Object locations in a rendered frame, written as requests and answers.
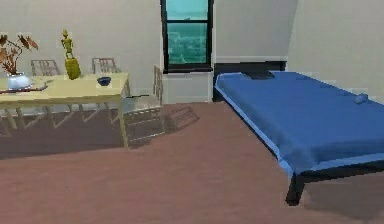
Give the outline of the grey metal chair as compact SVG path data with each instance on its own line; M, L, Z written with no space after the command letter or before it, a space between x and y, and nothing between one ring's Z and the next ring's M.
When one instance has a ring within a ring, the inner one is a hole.
M164 117L161 114L163 107L163 72L158 65L154 66L153 71L153 92L150 95L140 95L123 99L121 101L122 112L119 115L121 120L128 126L137 126L146 122L159 121L161 131L150 134L149 138L165 133ZM134 119L136 116L145 116L147 120L128 123L129 119Z
M32 60L31 68L34 76L54 76L60 74L55 60Z
M115 60L109 58L92 58L92 72L98 73L119 73L120 70L117 68Z

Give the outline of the yellow figurine statue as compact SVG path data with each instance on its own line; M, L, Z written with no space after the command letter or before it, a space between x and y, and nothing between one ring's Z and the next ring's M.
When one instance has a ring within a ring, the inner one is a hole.
M65 68L70 80L75 80L80 77L81 70L78 60L73 55L73 41L68 35L68 31L64 29L62 31L63 39L61 44L65 49Z

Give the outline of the brown plant in white pot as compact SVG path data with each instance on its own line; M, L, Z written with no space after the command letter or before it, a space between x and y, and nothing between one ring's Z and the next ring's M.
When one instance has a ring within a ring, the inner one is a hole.
M7 75L9 90L26 89L31 86L31 80L27 75L17 69L19 57L25 50L38 50L38 44L30 37L17 35L15 41L11 41L7 34L0 34L0 67Z

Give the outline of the pale wooden table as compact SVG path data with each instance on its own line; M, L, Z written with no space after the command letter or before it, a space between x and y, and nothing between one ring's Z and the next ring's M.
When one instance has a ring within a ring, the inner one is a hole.
M70 80L66 75L34 76L32 78L34 87L46 85L44 90L0 94L0 109L114 102L118 104L123 146L128 147L121 100L123 91L129 89L129 74L113 73L108 86L101 86L97 79L98 76L95 74L75 80Z

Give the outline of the blue bed with black frame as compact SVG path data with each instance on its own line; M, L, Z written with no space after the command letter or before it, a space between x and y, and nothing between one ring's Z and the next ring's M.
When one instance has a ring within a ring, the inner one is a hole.
M310 182L384 171L384 105L292 71L223 72L215 91L289 177L286 203Z

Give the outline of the black framed window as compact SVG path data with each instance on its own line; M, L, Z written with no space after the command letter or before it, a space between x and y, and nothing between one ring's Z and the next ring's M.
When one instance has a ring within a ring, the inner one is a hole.
M211 72L214 0L160 0L164 73Z

